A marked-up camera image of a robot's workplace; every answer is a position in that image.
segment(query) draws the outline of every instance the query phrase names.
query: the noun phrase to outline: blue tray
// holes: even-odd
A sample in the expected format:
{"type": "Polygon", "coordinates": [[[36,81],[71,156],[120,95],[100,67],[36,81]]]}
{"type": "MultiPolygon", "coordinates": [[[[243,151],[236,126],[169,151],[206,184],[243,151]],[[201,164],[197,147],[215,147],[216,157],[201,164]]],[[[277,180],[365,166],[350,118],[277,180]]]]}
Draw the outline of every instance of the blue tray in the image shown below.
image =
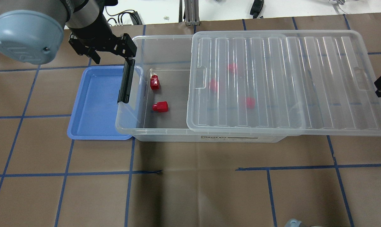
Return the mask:
{"type": "Polygon", "coordinates": [[[116,131],[117,97],[123,66],[92,66],[84,70],[67,134],[72,139],[126,140],[116,131]]]}

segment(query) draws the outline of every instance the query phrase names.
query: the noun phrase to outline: storage box label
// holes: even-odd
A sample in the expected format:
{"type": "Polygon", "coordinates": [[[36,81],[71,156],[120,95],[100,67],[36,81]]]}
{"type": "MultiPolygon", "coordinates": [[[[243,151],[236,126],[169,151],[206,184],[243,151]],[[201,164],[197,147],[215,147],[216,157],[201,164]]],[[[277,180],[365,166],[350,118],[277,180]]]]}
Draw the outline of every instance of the storage box label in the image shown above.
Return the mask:
{"type": "Polygon", "coordinates": [[[273,137],[222,137],[222,136],[200,136],[202,141],[225,141],[225,142],[271,142],[273,137]]]}

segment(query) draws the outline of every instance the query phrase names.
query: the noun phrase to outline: clear plastic storage box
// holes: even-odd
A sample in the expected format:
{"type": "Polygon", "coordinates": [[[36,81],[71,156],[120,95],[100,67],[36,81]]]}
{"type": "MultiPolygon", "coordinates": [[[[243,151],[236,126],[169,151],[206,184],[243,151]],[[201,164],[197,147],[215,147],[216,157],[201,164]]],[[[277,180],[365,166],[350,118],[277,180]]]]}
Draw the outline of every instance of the clear plastic storage box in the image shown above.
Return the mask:
{"type": "Polygon", "coordinates": [[[138,36],[129,103],[116,129],[141,141],[277,142],[381,136],[381,99],[355,31],[138,36]],[[150,76],[161,88],[151,90],[150,76]],[[169,111],[152,111],[167,101],[169,111]]]}

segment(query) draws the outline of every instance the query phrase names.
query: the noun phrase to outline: transparent lid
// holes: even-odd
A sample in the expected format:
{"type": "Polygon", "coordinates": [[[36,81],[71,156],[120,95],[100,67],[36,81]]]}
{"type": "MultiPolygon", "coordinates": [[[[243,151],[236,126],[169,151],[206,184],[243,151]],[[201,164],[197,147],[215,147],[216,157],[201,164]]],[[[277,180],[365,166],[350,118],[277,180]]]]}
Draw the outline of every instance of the transparent lid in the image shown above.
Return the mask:
{"type": "Polygon", "coordinates": [[[355,31],[197,32],[187,125],[259,135],[381,135],[381,98],[355,31]]]}

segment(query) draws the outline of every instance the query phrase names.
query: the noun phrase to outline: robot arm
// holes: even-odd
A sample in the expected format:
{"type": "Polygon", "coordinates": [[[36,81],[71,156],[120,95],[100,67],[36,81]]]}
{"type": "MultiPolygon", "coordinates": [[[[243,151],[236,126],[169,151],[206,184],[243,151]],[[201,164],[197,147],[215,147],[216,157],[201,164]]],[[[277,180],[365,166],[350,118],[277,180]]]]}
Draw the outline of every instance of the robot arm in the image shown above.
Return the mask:
{"type": "Polygon", "coordinates": [[[116,37],[103,10],[117,0],[0,0],[0,52],[21,62],[51,62],[71,30],[69,43],[76,53],[100,63],[97,51],[125,58],[118,101],[128,102],[137,47],[128,34],[116,37]]]}

